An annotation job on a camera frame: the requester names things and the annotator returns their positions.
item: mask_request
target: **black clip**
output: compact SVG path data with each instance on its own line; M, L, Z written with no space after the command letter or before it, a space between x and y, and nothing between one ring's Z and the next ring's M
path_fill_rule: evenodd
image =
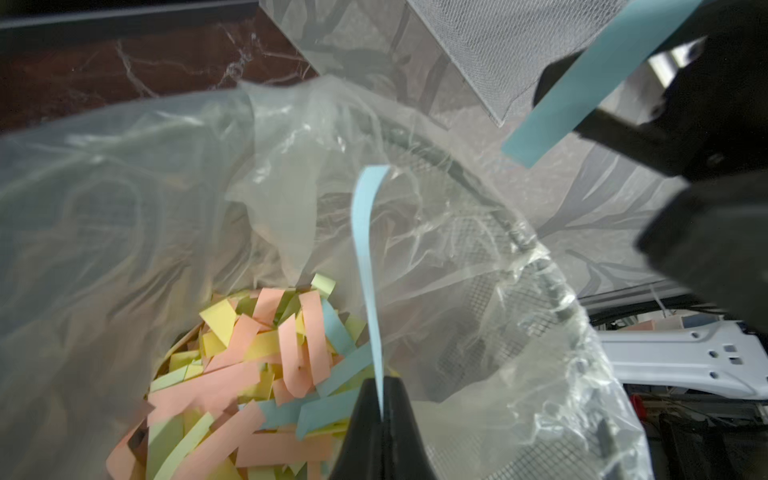
M401 379L384 378L384 419L376 384L367 379L330 480L437 480L424 453Z

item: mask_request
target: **blue paper strip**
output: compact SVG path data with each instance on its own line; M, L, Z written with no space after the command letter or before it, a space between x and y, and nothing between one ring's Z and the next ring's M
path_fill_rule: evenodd
M298 423L301 407L306 403L314 402L318 398L319 396L316 393L312 393L303 399L296 399L281 406L277 406L274 400L256 402L266 418L266 421L259 427L259 430L274 430L283 425ZM245 404L238 405L237 408L242 410L244 406Z
M296 426L296 437L301 440L304 436L326 425L339 420L348 419L357 402L360 389L349 390L339 395L331 395L324 399L305 403L299 414L299 424Z
M371 362L373 362L371 344L366 343L334 366L331 369L331 376L316 386L317 392L322 397L329 396L357 373L362 372Z
M355 196L352 200L352 237L355 240L362 297L366 301L368 334L371 337L373 354L373 373L376 379L376 395L379 397L379 414L382 419L384 418L384 365L379 317L376 314L376 291L373 287L370 230L373 200L376 198L376 193L379 191L387 172L389 172L389 165L366 167L357 180Z
M336 311L328 303L328 300L322 299L321 302L323 303L323 325L326 329L328 341L331 342L337 353L341 353L344 356L349 355L355 351L355 342L349 336L349 332L344 328L344 324L341 323L339 316L336 315Z
M532 167L645 61L701 0L633 0L512 132L502 152Z

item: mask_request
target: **pink paper strip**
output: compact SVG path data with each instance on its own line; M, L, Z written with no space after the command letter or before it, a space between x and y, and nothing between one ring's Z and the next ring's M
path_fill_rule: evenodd
M320 480L321 473L320 462L306 463L306 480Z
M256 402L249 402L187 455L172 480L205 480L230 453L247 442L265 420Z
M253 319L265 325L273 325L277 307L284 293L285 290L277 288L261 289L256 307L253 308Z
M272 392L275 394L275 403L277 406L281 406L284 403L288 403L294 400L293 395L288 391L285 380L278 379L272 383Z
M278 327L277 335L280 338L280 356L283 357L283 379L286 387L291 395L302 399L312 386L312 377L307 371L299 370L300 354L296 339L296 315L289 316L283 325Z
M133 427L107 457L107 473L113 480L132 480L137 478L135 470L139 467L136 456L128 447L128 440L134 436L141 424Z
M147 401L154 410L147 417L147 424L162 422L190 407L199 407L204 412L223 411L237 400L239 392L260 381L262 365L258 361L237 363L150 393Z
M253 343L256 334L263 328L261 324L255 322L248 315L240 315L232 331L230 345L210 361L205 368L205 373L242 362L245 352L248 351L248 347Z
M326 348L326 328L323 325L323 305L317 290L299 295L304 312L306 343L310 348L312 381L315 385L331 376L331 365Z
M255 433L237 449L238 467L259 467L296 462L322 462L333 455L333 437L319 435L299 440L296 434Z

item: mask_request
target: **colored paper scraps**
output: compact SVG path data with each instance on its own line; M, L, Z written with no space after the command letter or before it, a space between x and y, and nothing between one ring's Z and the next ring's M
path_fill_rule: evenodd
M200 316L203 321L210 327L210 329L219 337L219 340L225 345L230 345L230 338L232 338L232 331L235 328L235 321L237 320L237 312L228 300L221 300L212 306L209 306L202 312Z
M336 286L336 282L327 276L315 273L315 277L312 278L312 286L320 292L320 295L322 295L323 298L328 298L333 291L333 288Z
M153 410L110 455L110 476L326 478L373 375L370 345L356 345L365 322L343 322L327 299L335 284L318 275L311 289L217 298L165 356L148 388ZM136 435L144 454L128 441Z
M293 433L254 433L237 450L237 467L258 467L330 460L330 435L299 440Z

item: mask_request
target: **red object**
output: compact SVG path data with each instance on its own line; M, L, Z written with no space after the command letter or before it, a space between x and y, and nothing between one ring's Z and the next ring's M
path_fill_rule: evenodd
M643 404L643 399L637 393L635 393L630 395L629 401L632 403L634 412L637 414L637 417L640 419L640 421L645 422L648 420L648 412L646 411L645 405Z

